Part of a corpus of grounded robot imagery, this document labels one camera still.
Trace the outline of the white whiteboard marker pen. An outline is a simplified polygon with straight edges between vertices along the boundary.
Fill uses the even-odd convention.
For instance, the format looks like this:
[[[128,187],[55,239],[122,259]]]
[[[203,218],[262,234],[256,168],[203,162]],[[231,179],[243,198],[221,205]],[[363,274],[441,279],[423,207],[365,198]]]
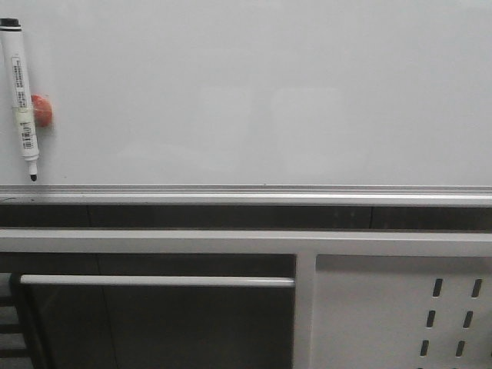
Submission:
[[[13,121],[18,129],[22,157],[26,162],[31,181],[36,182],[38,140],[25,57],[24,34],[17,18],[1,19],[1,46],[12,100]]]

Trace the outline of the red round magnet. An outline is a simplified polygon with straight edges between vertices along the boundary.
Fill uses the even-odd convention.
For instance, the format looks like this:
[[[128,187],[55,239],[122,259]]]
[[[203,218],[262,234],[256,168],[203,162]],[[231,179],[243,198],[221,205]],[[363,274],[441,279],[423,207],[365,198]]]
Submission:
[[[31,95],[35,124],[47,128],[52,124],[53,111],[51,102],[42,95]]]

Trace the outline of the whiteboard with aluminium frame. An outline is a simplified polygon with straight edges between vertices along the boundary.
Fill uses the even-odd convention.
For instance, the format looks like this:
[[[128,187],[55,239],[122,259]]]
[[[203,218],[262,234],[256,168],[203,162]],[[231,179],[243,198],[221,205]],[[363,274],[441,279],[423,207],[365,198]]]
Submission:
[[[4,203],[488,207],[489,1],[3,1],[52,105]]]

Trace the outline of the white horizontal metal rod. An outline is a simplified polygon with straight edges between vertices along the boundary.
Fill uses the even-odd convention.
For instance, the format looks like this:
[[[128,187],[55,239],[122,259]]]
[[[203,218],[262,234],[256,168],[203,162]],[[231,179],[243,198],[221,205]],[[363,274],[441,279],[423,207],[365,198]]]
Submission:
[[[22,284],[292,288],[293,278],[23,274]]]

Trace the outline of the white perforated metal panel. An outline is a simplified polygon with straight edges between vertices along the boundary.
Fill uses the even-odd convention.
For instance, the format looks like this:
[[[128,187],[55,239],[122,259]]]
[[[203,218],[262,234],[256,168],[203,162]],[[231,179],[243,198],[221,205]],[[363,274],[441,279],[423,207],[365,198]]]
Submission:
[[[320,255],[314,368],[489,368],[489,258]]]

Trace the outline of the white metal stand frame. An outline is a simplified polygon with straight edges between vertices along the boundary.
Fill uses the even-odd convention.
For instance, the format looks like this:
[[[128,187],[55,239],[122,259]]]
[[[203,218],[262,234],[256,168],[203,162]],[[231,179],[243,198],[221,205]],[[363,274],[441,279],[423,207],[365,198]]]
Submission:
[[[164,231],[7,228],[3,253],[294,254],[298,285],[294,313],[295,368],[311,368],[316,257],[488,258],[489,233],[357,231]]]

